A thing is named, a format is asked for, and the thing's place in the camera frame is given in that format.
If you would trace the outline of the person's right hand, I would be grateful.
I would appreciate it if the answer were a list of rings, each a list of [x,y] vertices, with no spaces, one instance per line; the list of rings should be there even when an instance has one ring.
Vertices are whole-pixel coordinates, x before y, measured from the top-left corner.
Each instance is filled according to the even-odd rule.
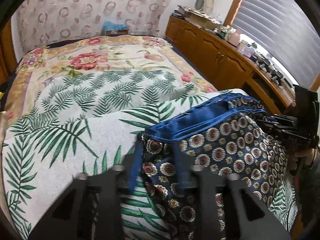
[[[319,150],[305,148],[289,155],[287,169],[291,176],[319,176]]]

